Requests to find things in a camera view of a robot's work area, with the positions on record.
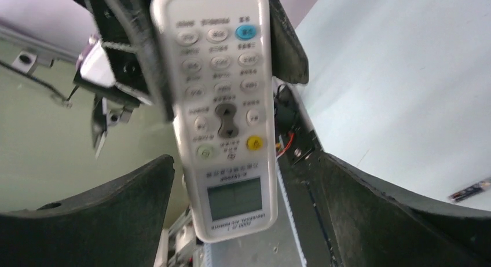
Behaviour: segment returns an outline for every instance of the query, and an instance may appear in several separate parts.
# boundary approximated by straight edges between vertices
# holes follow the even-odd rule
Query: black foam padding
[[[332,156],[311,191],[344,266],[491,266],[491,213],[410,192]]]
[[[173,163],[164,155],[37,211],[0,214],[0,266],[153,266]]]

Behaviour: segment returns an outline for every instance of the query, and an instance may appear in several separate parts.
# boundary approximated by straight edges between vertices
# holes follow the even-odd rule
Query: remote control
[[[196,235],[213,243],[277,218],[268,0],[152,0]]]

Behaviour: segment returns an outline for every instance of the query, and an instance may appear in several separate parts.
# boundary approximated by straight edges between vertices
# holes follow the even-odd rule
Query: metal bracket
[[[21,46],[29,53],[36,53],[39,57],[41,57],[38,63],[47,67],[50,67],[49,65],[52,65],[54,59],[74,63],[76,62],[78,56],[78,54],[62,50],[59,47],[21,34],[20,32],[14,31],[2,25],[0,25],[0,39],[8,41],[17,46]]]
[[[21,51],[12,63],[12,67],[21,71],[24,74],[31,75],[37,67],[38,55]]]
[[[167,267],[202,267],[203,243],[196,237],[191,210],[188,208],[168,232]]]
[[[96,159],[104,146],[109,127],[115,127],[119,123],[128,123],[132,113],[132,109],[124,107],[122,109],[112,109],[108,112],[107,99],[95,96],[91,116],[91,132]]]

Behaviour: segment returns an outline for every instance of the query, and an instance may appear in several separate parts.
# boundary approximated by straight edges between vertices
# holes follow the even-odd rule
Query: blue button
[[[253,25],[241,25],[235,31],[235,36],[240,40],[249,40],[256,36],[256,27]]]

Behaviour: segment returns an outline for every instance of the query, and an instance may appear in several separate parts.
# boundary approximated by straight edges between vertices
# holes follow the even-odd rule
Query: yellow button
[[[247,139],[247,148],[249,150],[259,150],[262,147],[262,139],[258,136],[251,136]]]

